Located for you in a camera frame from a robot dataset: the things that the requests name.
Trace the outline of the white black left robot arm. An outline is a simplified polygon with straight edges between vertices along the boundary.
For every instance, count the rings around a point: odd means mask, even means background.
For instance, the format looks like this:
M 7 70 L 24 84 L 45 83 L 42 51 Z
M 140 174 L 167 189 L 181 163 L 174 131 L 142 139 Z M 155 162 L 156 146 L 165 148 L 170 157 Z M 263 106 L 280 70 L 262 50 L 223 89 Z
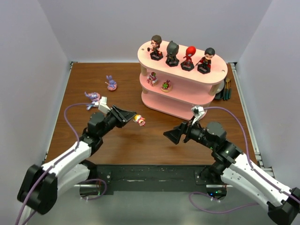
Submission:
M 136 114 L 114 105 L 100 105 L 72 147 L 54 160 L 41 166 L 32 165 L 27 170 L 17 200 L 41 215 L 48 213 L 60 195 L 93 178 L 94 165 L 86 159 L 99 150 L 109 131 L 122 128 Z

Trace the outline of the black-haired figurine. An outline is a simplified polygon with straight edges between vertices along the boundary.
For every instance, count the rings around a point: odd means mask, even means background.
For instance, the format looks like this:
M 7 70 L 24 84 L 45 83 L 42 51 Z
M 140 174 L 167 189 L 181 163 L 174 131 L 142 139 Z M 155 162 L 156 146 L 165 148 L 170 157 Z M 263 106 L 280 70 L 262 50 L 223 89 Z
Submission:
M 211 71 L 211 60 L 215 56 L 215 49 L 209 47 L 205 50 L 204 56 L 196 64 L 197 71 L 202 74 L 208 74 Z

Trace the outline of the pink yellow character toy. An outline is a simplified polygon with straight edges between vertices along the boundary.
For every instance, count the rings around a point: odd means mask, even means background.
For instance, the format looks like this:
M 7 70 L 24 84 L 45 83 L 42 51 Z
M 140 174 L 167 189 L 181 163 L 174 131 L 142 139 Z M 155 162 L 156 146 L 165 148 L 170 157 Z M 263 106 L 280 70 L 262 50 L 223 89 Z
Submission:
M 145 124 L 146 124 L 146 119 L 139 114 L 136 114 L 134 116 L 133 121 L 141 127 L 145 126 Z

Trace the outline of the red white cake toy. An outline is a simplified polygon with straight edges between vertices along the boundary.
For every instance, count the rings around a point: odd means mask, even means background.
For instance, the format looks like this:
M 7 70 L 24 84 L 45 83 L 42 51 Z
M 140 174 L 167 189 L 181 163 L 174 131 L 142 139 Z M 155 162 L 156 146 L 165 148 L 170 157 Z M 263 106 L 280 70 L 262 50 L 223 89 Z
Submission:
M 147 83 L 150 85 L 150 86 L 155 86 L 158 82 L 158 78 L 156 76 L 156 73 L 155 72 L 151 72 L 148 76 L 147 76 Z

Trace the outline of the red spider hero figurine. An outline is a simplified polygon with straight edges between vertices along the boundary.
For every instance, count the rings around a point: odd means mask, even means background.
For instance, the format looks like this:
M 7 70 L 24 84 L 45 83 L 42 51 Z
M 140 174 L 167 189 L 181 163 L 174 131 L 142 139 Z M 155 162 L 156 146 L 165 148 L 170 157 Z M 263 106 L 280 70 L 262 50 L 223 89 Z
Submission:
M 194 69 L 192 57 L 194 56 L 195 52 L 196 48 L 194 46 L 189 46 L 186 49 L 185 56 L 183 57 L 184 61 L 180 64 L 182 70 L 191 71 L 192 69 Z

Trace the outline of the brown-haired hero figurine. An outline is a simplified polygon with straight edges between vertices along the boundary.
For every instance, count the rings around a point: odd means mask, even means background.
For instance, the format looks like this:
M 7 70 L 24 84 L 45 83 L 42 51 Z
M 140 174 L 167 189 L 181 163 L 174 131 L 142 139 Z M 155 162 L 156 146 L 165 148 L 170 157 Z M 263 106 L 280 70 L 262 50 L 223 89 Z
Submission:
M 150 52 L 150 58 L 152 60 L 159 61 L 163 58 L 163 54 L 159 50 L 161 43 L 162 43 L 162 38 L 160 35 L 154 35 L 151 38 L 151 43 L 150 43 L 151 47 L 148 47 L 147 51 Z

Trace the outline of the black bat-masked figurine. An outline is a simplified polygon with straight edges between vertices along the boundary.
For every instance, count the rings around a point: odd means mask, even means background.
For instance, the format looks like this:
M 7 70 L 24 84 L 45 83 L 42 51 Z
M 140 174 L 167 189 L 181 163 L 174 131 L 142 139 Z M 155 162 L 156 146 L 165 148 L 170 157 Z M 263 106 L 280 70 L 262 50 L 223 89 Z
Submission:
M 179 52 L 179 45 L 173 41 L 170 41 L 166 48 L 166 64 L 170 67 L 178 66 L 179 60 L 177 54 Z

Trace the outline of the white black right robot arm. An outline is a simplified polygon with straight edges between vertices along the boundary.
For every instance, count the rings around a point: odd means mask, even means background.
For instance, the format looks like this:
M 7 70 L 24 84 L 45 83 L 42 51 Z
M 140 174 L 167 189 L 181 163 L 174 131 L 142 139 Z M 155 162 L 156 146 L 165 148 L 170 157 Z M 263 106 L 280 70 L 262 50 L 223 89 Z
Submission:
M 183 122 L 163 135 L 174 144 L 184 135 L 184 143 L 193 140 L 211 149 L 215 159 L 209 168 L 212 176 L 253 199 L 277 225 L 290 225 L 299 214 L 299 188 L 282 184 L 248 159 L 246 153 L 227 140 L 220 123 L 211 122 L 203 128 L 198 122 Z

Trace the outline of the pink donut toy green star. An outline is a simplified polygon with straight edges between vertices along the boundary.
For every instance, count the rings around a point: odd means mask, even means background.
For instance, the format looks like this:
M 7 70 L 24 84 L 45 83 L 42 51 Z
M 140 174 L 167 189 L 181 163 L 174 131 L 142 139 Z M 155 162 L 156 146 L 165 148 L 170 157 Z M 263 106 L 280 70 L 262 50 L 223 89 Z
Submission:
M 165 82 L 163 82 L 162 86 L 161 86 L 161 90 L 163 92 L 170 92 L 172 90 L 173 86 L 172 86 L 172 82 L 170 80 L 166 80 Z

